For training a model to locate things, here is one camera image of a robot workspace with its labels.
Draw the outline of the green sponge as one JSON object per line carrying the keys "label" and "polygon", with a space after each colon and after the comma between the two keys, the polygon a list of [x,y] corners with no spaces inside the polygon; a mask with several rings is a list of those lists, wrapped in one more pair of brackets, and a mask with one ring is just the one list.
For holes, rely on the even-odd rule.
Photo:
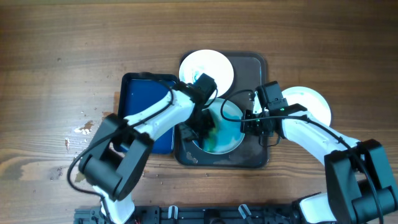
{"label": "green sponge", "polygon": [[219,122],[213,120],[206,128],[206,134],[203,137],[203,150],[213,152],[217,145],[217,133],[219,131]]}

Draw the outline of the white plate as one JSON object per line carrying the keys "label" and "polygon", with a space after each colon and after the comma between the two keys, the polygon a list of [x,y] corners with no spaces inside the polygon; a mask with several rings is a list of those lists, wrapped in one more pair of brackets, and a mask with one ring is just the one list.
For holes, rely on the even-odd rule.
{"label": "white plate", "polygon": [[213,120],[219,122],[219,131],[217,133],[217,145],[213,152],[203,150],[203,140],[193,141],[202,151],[209,154],[226,154],[236,149],[243,141],[245,134],[240,131],[241,123],[225,120],[220,109],[224,99],[217,98],[210,106],[209,110]]}
{"label": "white plate", "polygon": [[217,85],[218,93],[213,93],[211,100],[225,94],[234,81],[231,62],[215,50],[197,50],[188,54],[180,64],[178,76],[184,83],[195,83],[203,73],[213,78]]}
{"label": "white plate", "polygon": [[[283,97],[287,100],[288,106],[294,104],[300,104],[308,109],[308,111],[299,111],[294,113],[292,116],[285,116],[285,119],[291,118],[303,118],[304,116],[315,119],[316,122],[320,122],[326,126],[331,124],[331,109],[326,99],[321,96],[317,91],[307,88],[304,86],[290,87],[286,90],[282,90]],[[252,112],[254,114],[260,114],[261,112],[269,111],[267,109],[262,110],[259,104],[257,93],[254,90],[254,103]]]}

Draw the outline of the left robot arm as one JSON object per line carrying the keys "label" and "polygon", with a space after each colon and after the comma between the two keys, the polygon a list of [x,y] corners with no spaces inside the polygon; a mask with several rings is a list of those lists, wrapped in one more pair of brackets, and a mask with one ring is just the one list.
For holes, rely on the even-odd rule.
{"label": "left robot arm", "polygon": [[146,110],[105,118],[89,146],[73,161],[101,200],[107,223],[126,223],[134,213],[131,192],[137,185],[158,138],[176,125],[183,139],[198,141],[215,127],[207,101],[216,91],[213,81],[178,83]]}

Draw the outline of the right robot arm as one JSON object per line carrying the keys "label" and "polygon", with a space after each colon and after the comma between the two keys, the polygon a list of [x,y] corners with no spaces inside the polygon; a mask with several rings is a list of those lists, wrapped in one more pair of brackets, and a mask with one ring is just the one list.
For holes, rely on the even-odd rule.
{"label": "right robot arm", "polygon": [[325,168],[326,192],[305,197],[305,223],[367,223],[397,211],[397,184],[386,152],[375,139],[359,141],[318,121],[299,104],[271,111],[246,110],[241,131],[277,133],[303,147]]}

